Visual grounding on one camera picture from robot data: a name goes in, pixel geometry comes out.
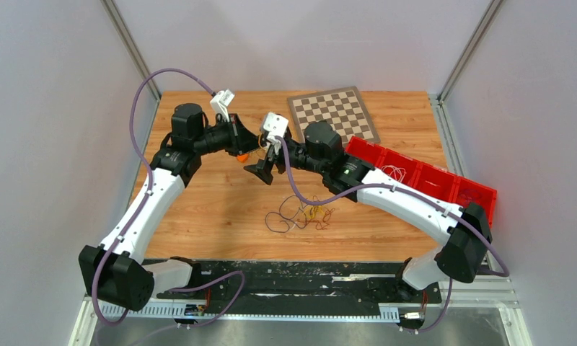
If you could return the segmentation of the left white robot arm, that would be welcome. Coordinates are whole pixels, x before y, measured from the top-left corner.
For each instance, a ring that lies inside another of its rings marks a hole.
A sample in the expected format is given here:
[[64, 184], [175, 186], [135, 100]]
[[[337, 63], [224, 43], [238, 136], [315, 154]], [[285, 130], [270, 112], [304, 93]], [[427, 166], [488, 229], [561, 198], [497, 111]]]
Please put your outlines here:
[[169, 207], [201, 167], [202, 156], [225, 151], [240, 156], [259, 146], [258, 136], [234, 113], [209, 125], [200, 105], [176, 106], [171, 131], [155, 153], [141, 190], [118, 225], [96, 247], [85, 246], [79, 266], [87, 293], [98, 301], [139, 311], [149, 299], [174, 288], [185, 298], [203, 290], [203, 278], [183, 258], [144, 265], [144, 255]]

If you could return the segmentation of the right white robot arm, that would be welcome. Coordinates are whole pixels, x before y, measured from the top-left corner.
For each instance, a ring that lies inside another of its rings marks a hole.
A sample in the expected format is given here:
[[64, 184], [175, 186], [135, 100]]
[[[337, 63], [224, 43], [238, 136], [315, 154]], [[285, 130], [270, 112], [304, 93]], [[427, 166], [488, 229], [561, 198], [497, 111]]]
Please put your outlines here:
[[348, 154], [338, 133], [324, 120], [307, 126], [310, 138], [303, 143], [292, 139], [288, 120], [268, 113], [260, 126], [261, 140], [268, 152], [263, 160], [245, 169], [269, 185], [272, 167], [285, 172], [295, 195], [293, 169], [320, 174], [323, 185], [333, 194], [322, 203], [348, 198], [370, 205], [415, 226], [438, 243], [435, 250], [407, 259], [397, 273], [395, 293], [412, 301], [424, 288], [445, 278], [472, 283], [490, 250], [492, 236], [485, 209], [471, 202], [466, 206], [434, 198], [409, 187], [373, 164]]

